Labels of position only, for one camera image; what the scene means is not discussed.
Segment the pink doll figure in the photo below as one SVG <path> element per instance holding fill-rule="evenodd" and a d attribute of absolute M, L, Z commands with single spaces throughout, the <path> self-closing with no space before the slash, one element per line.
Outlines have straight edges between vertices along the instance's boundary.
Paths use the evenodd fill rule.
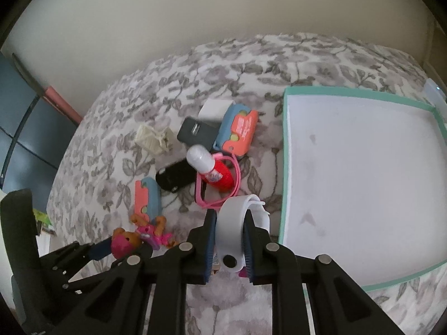
<path fill-rule="evenodd" d="M 156 216 L 151 222 L 136 214 L 130 216 L 131 222 L 136 226 L 135 231 L 116 228 L 111 237 L 111 254 L 116 259 L 129 256 L 144 243 L 153 250 L 162 247 L 168 249 L 178 245 L 172 233 L 165 231 L 167 220 L 164 216 Z"/>

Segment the pink blue foam block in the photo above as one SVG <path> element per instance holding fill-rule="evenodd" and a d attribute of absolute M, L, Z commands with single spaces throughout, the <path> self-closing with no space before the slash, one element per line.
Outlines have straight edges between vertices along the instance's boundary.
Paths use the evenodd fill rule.
<path fill-rule="evenodd" d="M 161 215 L 161 192 L 154 178 L 135 182 L 134 213 L 149 222 Z"/>

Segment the red bottle silver cap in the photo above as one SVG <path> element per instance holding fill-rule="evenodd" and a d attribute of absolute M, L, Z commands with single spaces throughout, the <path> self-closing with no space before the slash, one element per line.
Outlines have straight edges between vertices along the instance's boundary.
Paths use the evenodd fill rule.
<path fill-rule="evenodd" d="M 227 166 L 216 160 L 213 155 L 200 144 L 193 145 L 186 153 L 186 160 L 207 184 L 220 192 L 231 191 L 234 179 Z"/>

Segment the black toy car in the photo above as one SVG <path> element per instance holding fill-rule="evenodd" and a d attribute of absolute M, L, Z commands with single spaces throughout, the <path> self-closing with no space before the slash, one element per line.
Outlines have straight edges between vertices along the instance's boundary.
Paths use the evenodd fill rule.
<path fill-rule="evenodd" d="M 158 186 L 171 193 L 176 193 L 196 181 L 197 172 L 186 159 L 165 166 L 155 174 Z"/>

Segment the blue cabinet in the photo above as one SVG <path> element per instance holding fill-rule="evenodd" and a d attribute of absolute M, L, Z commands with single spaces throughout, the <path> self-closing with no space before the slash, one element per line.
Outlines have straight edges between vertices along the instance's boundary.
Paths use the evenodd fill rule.
<path fill-rule="evenodd" d="M 28 188 L 45 212 L 57 170 L 77 127 L 41 98 L 1 56 L 1 190 Z"/>

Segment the white plastic clip holder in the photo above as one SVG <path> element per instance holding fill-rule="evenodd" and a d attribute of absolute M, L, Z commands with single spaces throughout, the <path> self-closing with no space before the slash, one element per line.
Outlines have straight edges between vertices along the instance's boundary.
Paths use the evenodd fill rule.
<path fill-rule="evenodd" d="M 158 131 L 153 127 L 140 125 L 135 134 L 135 143 L 152 155 L 169 152 L 175 141 L 175 136 L 169 127 Z"/>

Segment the black power adapter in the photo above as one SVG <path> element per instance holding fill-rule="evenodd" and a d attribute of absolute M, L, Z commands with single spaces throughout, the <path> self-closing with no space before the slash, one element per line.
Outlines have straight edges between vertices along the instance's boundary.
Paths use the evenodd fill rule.
<path fill-rule="evenodd" d="M 207 150 L 213 150 L 219 129 L 190 116 L 186 117 L 180 126 L 177 140 L 187 147 L 200 144 Z"/>

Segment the white teal-edged tray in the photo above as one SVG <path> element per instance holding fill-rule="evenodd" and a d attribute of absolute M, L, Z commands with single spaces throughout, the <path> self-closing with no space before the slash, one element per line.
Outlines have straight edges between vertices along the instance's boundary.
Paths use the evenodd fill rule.
<path fill-rule="evenodd" d="M 389 93 L 288 87 L 279 240 L 374 290 L 446 263 L 446 126 Z"/>

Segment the white charger block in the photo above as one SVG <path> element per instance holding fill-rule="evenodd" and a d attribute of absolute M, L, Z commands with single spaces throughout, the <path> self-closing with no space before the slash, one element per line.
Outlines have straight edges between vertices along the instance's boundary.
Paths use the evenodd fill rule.
<path fill-rule="evenodd" d="M 219 123 L 233 104 L 233 100 L 209 98 L 199 111 L 198 118 L 206 122 Z"/>

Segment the white device on bed edge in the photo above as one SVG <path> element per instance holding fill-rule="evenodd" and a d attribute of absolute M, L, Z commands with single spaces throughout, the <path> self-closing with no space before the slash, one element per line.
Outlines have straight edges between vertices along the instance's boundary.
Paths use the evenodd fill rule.
<path fill-rule="evenodd" d="M 424 94 L 427 100 L 439 111 L 446 109 L 446 94 L 431 78 L 424 83 Z"/>

